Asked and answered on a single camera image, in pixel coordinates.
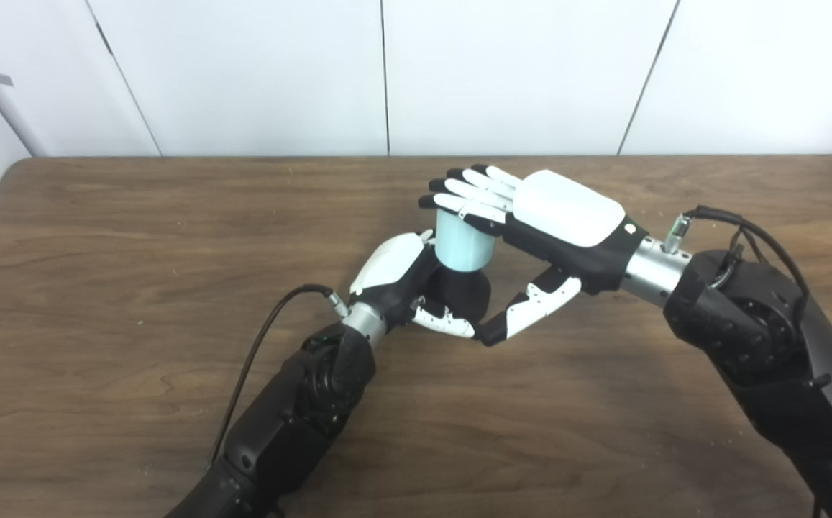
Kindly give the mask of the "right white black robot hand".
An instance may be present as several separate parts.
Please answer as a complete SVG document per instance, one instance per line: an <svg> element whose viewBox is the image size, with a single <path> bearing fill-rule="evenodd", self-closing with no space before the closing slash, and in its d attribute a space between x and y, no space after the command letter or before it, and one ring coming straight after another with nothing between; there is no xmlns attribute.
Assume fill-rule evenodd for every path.
<svg viewBox="0 0 832 518"><path fill-rule="evenodd" d="M504 309L482 318L475 340L488 347L582 292L617 291L648 236L618 202L550 170L518 178L494 166L452 168L430 181L419 206L436 212L436 256L449 268L485 273L498 242L547 263Z"/></svg>

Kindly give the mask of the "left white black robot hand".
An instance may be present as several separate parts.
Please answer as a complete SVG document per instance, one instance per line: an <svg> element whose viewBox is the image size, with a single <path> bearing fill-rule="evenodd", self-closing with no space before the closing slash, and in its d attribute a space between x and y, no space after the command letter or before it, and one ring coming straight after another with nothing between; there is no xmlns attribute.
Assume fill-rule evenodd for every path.
<svg viewBox="0 0 832 518"><path fill-rule="evenodd" d="M458 271L439 261L433 230L403 233L382 243L357 273L342 324L372 345L407 324L477 339L490 293L481 270Z"/></svg>

